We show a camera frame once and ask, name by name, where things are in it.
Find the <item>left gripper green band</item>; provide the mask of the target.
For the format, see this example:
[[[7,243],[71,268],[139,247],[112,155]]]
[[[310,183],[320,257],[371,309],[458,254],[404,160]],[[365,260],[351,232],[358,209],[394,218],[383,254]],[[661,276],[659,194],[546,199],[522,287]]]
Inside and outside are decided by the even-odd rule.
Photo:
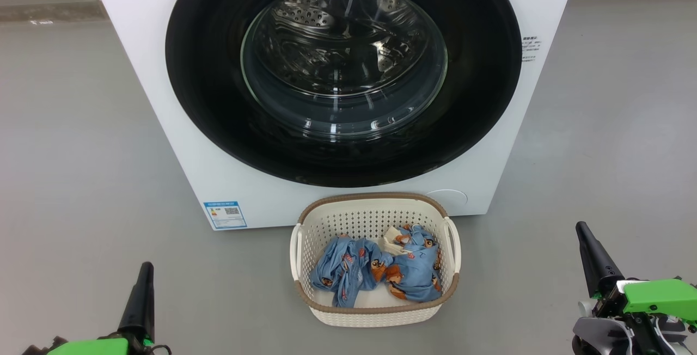
[[[154,266],[142,263],[117,332],[94,340],[69,341],[60,336],[49,347],[30,345],[23,354],[170,354],[165,344],[154,344]]]

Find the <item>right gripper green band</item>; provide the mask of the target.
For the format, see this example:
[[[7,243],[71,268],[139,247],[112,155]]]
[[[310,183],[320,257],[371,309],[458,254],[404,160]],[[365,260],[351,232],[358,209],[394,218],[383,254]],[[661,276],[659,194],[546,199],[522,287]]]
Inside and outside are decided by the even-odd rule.
[[[650,317],[667,315],[687,328],[695,328],[695,285],[676,277],[668,280],[626,279],[604,246],[585,222],[576,224],[591,316],[620,318],[644,313]]]

